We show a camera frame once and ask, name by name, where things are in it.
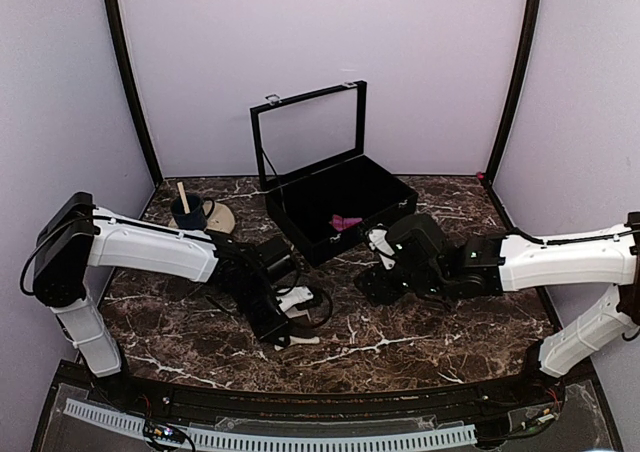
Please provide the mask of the magenta purple sock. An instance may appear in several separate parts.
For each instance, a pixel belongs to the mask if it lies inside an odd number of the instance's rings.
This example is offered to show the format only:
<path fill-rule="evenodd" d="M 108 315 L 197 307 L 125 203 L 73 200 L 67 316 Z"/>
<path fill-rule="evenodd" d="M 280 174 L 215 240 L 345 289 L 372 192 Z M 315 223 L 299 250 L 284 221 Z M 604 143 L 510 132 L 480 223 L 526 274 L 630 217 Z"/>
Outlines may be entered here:
<path fill-rule="evenodd" d="M 340 215 L 334 214 L 329 221 L 329 225 L 334 230 L 342 232 L 362 222 L 363 219 L 360 217 L 342 217 Z"/>

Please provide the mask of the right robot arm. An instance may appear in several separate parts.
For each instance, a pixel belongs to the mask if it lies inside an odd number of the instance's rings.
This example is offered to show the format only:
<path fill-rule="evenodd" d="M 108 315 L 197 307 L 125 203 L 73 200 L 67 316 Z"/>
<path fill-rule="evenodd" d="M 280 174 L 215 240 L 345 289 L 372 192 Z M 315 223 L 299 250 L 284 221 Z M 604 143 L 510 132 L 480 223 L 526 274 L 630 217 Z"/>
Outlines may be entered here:
<path fill-rule="evenodd" d="M 587 233 L 534 237 L 520 229 L 474 236 L 456 247 L 428 214 L 371 228 L 365 239 L 380 261 L 361 272 L 356 288 L 374 305 L 390 305 L 411 292 L 448 300 L 499 296 L 524 289 L 602 283 L 603 296 L 559 332 L 527 351 L 526 371 L 510 385 L 521 406 L 534 404 L 549 377 L 618 337 L 639 329 L 639 215 Z"/>

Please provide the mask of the black display box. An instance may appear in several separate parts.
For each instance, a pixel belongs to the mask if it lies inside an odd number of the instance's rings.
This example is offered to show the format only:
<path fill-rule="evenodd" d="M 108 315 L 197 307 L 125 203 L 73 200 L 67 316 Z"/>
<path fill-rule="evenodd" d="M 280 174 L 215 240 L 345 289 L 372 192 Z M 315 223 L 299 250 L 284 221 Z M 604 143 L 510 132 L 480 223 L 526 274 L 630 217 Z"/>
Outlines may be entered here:
<path fill-rule="evenodd" d="M 269 217 L 313 267 L 416 210 L 416 191 L 365 154 L 367 89 L 357 80 L 273 94 L 249 110 Z M 338 232 L 334 214 L 363 222 Z"/>

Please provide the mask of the cream brown sock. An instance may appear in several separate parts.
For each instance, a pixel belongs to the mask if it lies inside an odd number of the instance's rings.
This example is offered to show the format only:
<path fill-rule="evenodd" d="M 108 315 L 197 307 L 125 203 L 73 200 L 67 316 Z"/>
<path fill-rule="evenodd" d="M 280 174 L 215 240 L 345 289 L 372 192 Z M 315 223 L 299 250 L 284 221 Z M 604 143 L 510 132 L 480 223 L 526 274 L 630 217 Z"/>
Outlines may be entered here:
<path fill-rule="evenodd" d="M 275 345 L 274 346 L 274 350 L 275 351 L 281 351 L 281 350 L 284 350 L 285 348 L 288 348 L 288 347 L 291 347 L 291 346 L 296 346 L 296 345 L 318 345 L 319 343 L 320 343 L 320 338 L 317 337 L 317 336 L 310 337 L 310 338 L 291 336 L 289 338 L 289 343 L 287 345 L 285 345 L 285 346 Z"/>

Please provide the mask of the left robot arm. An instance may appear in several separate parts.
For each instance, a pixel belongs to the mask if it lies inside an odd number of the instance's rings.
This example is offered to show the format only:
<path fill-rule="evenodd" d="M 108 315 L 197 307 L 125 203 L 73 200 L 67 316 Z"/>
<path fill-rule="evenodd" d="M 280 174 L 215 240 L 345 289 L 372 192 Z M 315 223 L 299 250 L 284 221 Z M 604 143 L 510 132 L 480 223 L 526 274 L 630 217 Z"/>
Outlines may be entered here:
<path fill-rule="evenodd" d="M 154 225 L 97 207 L 91 194 L 77 192 L 39 233 L 20 275 L 32 282 L 20 289 L 57 316 L 91 373 L 103 378 L 103 393 L 131 408 L 141 387 L 123 371 L 124 355 L 87 291 L 87 268 L 129 268 L 210 284 L 234 299 L 260 341 L 287 347 L 291 324 L 278 304 L 271 268 L 288 254 L 281 240 L 255 246 L 224 233 Z"/>

